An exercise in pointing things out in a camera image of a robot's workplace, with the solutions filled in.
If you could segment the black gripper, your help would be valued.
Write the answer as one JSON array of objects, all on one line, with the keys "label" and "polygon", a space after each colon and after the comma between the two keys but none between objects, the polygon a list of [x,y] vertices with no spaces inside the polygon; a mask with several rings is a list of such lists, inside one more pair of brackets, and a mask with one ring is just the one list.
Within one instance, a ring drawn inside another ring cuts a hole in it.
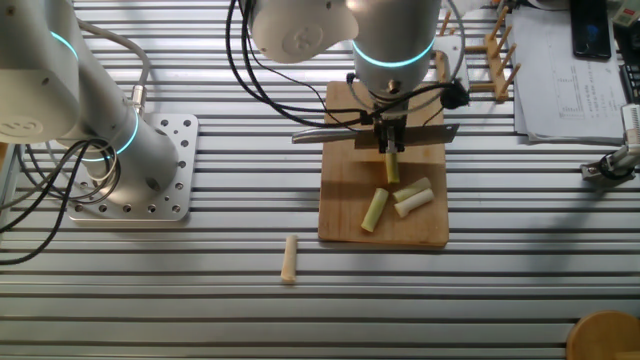
[{"label": "black gripper", "polygon": [[374,133],[378,138],[379,152],[389,153],[393,148],[396,153],[405,151],[404,135],[406,133],[407,115],[375,115]]}]

